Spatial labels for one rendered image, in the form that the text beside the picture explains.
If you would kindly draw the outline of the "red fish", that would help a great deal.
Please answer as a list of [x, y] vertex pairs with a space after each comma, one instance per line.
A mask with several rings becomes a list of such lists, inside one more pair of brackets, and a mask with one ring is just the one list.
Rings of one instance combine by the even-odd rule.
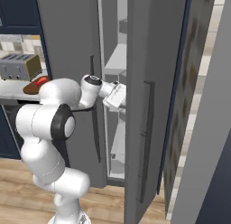
[[33, 81], [32, 85], [39, 87], [48, 81], [49, 81], [49, 78], [47, 76], [43, 76], [43, 77], [39, 77], [37, 80]]

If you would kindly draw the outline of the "silver toaster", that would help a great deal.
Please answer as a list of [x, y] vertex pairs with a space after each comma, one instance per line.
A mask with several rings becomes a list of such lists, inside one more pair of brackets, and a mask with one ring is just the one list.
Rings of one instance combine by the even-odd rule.
[[41, 73], [37, 54], [8, 54], [0, 58], [0, 77], [3, 80], [32, 81]]

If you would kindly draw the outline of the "brown cutting board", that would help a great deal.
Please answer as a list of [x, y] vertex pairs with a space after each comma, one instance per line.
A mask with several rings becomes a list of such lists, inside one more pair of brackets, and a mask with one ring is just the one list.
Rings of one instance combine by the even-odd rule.
[[44, 82], [32, 82], [23, 88], [23, 92], [28, 95], [36, 95]]

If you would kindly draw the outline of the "navy wall cupboard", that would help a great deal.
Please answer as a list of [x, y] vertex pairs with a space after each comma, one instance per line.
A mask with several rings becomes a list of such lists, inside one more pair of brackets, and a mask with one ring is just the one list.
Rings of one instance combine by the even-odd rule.
[[37, 0], [0, 0], [0, 34], [40, 34]]

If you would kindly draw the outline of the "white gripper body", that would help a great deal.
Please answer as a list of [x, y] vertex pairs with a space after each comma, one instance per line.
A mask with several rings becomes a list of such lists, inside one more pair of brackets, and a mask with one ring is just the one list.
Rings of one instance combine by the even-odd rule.
[[125, 106], [126, 85], [118, 84], [112, 92], [103, 99], [103, 104], [112, 111], [118, 111]]

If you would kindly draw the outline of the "fridge interior with shelves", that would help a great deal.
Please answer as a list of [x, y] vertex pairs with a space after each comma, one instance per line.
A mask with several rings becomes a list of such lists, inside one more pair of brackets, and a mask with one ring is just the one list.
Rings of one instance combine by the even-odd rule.
[[[127, 0], [98, 0], [102, 76], [126, 83]], [[125, 113], [104, 107], [107, 184], [125, 186]]]

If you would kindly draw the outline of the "grey open fridge door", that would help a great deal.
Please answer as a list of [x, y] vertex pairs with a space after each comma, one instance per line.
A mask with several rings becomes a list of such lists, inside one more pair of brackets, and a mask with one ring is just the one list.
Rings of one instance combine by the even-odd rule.
[[[156, 195], [185, 4], [186, 0], [128, 0], [124, 224], [138, 224]], [[153, 81], [155, 91], [148, 177], [141, 203], [145, 81]]]

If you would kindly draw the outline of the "navy tall side panel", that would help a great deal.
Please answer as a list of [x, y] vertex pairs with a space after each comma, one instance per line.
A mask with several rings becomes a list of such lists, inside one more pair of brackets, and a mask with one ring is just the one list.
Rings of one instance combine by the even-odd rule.
[[161, 182], [162, 182], [162, 173], [165, 163], [165, 157], [167, 153], [167, 147], [168, 142], [170, 139], [170, 132], [171, 132], [171, 121], [173, 117], [173, 111], [175, 106], [175, 99], [177, 94], [177, 87], [180, 77], [180, 66], [181, 66], [181, 60], [182, 60], [182, 53], [184, 49], [184, 43], [186, 39], [186, 32], [188, 29], [188, 23], [189, 23], [189, 11], [191, 6], [191, 0], [186, 0], [185, 9], [184, 9], [184, 15], [183, 15], [183, 21], [182, 21], [182, 27], [181, 27], [181, 33], [180, 33], [180, 43], [179, 43], [179, 49], [178, 49], [178, 55], [176, 59], [176, 66], [175, 66], [175, 73], [172, 83], [172, 90], [171, 90], [171, 101], [170, 101], [170, 108], [169, 108], [169, 114], [167, 119], [167, 125], [166, 125], [166, 132], [163, 142], [163, 148], [162, 148], [162, 160], [160, 164], [160, 171], [159, 171], [159, 177], [158, 177], [158, 183], [156, 188], [156, 195], [159, 195], [160, 189], [161, 189]]

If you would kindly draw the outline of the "navy base cupboard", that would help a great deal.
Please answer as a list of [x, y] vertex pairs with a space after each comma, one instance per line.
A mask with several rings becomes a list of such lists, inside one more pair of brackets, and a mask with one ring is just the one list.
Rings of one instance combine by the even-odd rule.
[[0, 158], [20, 160], [19, 141], [15, 136], [15, 124], [10, 112], [0, 105]]

